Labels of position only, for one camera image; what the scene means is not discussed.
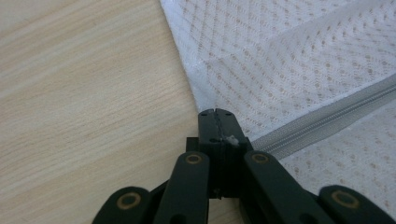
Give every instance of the mesh laundry bag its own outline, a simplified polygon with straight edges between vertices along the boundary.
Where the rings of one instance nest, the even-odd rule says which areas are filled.
[[[306,189],[349,186],[396,217],[396,1],[162,5],[199,111],[234,112]]]

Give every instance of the light wood surface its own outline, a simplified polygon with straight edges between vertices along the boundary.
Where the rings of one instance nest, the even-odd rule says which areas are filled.
[[[197,112],[159,1],[0,1],[0,223],[91,223],[169,178]],[[209,223],[240,223],[211,202]]]

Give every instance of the zipper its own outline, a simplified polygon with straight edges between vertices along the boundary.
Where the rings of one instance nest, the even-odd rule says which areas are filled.
[[[253,141],[256,150],[279,160],[345,129],[396,99],[396,74]]]

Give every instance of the wooden table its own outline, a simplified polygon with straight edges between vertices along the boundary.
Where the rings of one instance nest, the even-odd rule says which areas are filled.
[[[159,1],[4,0],[0,223],[91,223],[169,178],[197,111]],[[209,223],[240,223],[232,200]]]

